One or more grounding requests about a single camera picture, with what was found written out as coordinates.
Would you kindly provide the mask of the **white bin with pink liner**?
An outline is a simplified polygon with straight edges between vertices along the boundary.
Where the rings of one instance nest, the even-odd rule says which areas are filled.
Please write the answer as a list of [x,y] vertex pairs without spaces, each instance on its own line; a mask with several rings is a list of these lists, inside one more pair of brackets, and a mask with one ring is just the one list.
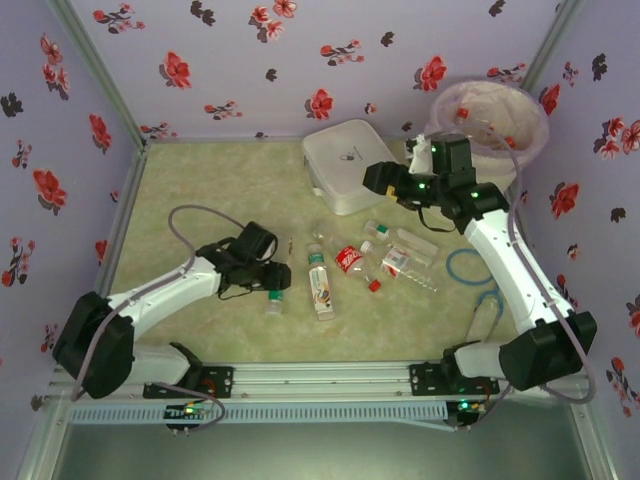
[[[453,122],[460,106],[482,109],[499,133],[515,140],[516,148],[492,150],[488,147],[488,130],[461,130]],[[431,106],[424,134],[444,131],[467,136],[477,181],[492,182],[501,191],[506,191],[516,178],[515,165],[509,152],[515,153],[518,166],[524,168],[541,153],[550,136],[547,114],[526,92],[490,81],[457,83],[437,97]]]

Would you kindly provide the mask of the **white lidded plastic box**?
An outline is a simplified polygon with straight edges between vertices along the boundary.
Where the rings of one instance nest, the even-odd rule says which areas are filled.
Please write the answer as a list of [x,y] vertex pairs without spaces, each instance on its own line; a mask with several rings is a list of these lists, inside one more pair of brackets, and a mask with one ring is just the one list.
[[382,202],[363,186],[365,171],[396,158],[368,122],[349,120],[310,134],[302,150],[312,190],[334,214],[351,215]]

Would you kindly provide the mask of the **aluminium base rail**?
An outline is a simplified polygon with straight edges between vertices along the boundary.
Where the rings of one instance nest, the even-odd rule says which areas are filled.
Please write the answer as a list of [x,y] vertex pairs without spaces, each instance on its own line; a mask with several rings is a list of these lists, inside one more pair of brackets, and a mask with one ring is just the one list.
[[369,401],[412,395],[409,363],[244,363],[234,366],[231,398],[246,401]]

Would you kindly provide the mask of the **bottle red white label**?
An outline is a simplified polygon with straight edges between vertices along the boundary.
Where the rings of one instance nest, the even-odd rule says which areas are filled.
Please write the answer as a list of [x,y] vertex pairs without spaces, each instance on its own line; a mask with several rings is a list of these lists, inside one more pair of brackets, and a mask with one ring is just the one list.
[[368,240],[362,242],[360,251],[374,267],[392,278],[397,278],[405,271],[409,260],[409,255],[395,246],[375,244]]

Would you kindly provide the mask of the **tall bottle white printed label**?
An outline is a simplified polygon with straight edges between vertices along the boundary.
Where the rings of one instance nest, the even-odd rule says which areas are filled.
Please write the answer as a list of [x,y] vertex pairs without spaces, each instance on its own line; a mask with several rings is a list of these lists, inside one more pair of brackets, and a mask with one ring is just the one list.
[[322,248],[313,243],[307,247],[308,277],[313,309],[319,321],[335,317],[334,303]]

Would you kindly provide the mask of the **clear bottle green cap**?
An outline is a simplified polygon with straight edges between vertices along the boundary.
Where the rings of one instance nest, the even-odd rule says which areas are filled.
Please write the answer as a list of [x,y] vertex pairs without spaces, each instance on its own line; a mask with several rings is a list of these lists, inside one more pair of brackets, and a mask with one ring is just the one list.
[[414,256],[420,255],[429,260],[438,256],[439,248],[436,245],[403,228],[393,229],[390,238],[395,245]]

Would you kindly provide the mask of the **aluminium frame post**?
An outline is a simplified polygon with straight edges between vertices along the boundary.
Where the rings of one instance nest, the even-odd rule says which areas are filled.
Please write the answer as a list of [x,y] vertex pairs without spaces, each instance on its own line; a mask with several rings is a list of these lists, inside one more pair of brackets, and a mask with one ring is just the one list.
[[590,480],[623,480],[624,468],[601,406],[597,402],[578,404],[570,411]]
[[44,402],[38,412],[17,480],[53,480],[71,407],[68,399],[59,397],[51,397]]
[[537,92],[551,60],[587,1],[558,0],[553,21],[520,82],[520,89],[528,93],[535,102],[538,102]]
[[88,71],[93,76],[102,93],[124,125],[129,137],[139,151],[144,151],[147,141],[139,132],[134,117],[127,106],[120,89],[114,81],[106,63],[96,48],[88,31],[83,25],[71,0],[45,0],[51,11],[60,22],[71,42],[76,47]]

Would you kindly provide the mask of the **small circuit board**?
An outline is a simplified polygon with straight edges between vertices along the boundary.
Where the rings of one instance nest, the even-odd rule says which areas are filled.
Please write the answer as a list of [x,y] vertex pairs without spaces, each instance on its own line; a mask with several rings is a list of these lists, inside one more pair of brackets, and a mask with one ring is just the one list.
[[165,426],[175,432],[186,432],[204,425],[212,412],[210,403],[187,402],[185,404],[170,404],[164,409],[163,420]]
[[470,431],[487,413],[484,402],[462,400],[454,405],[450,420],[455,428]]

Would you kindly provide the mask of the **clear unlabelled plastic bottle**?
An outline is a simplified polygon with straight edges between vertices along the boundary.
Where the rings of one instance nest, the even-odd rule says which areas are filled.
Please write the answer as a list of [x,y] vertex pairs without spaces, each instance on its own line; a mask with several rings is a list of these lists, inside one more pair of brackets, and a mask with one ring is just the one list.
[[329,250],[336,250],[340,247],[340,236],[331,223],[318,221],[312,227],[312,234],[320,245]]

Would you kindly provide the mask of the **grey metal panel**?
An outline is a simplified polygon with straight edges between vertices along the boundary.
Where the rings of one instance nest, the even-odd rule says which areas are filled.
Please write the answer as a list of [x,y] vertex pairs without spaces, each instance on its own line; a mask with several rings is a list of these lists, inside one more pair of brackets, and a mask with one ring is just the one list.
[[571,431],[510,439],[394,423],[73,426],[53,480],[593,480]]

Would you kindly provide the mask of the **aluminium table side rail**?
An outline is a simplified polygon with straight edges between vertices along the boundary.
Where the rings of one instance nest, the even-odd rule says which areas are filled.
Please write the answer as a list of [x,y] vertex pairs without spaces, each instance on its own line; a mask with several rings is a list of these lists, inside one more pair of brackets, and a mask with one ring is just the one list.
[[109,295],[116,276],[136,197],[148,160],[149,150],[150,145],[144,143],[142,149],[133,157],[125,184],[120,192],[120,200],[108,238],[105,257],[98,269],[93,288],[102,297]]

